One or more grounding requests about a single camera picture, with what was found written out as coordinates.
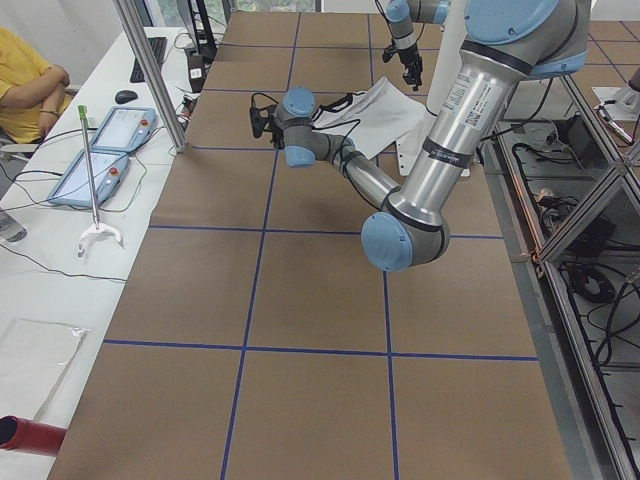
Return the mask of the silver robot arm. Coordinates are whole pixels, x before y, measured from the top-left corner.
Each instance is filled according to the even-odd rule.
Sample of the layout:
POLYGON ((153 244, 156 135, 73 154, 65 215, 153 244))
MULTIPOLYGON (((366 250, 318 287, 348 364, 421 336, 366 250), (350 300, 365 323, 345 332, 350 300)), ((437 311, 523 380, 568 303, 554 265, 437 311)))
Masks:
POLYGON ((397 55, 404 67, 403 80, 413 91, 417 91, 422 85, 423 61, 418 48, 420 35, 415 33, 414 24, 443 25, 451 2, 392 0, 386 7, 382 7, 380 1, 374 4, 391 37, 390 44, 383 50, 382 61, 388 63, 397 55))
POLYGON ((312 125, 315 98, 289 90, 267 124, 291 167, 328 161, 377 213, 361 231, 368 260, 401 271, 439 258, 449 245, 442 207, 508 95, 525 80, 574 73, 587 54, 588 1, 470 1, 461 67, 404 184, 367 160, 346 136, 312 125))

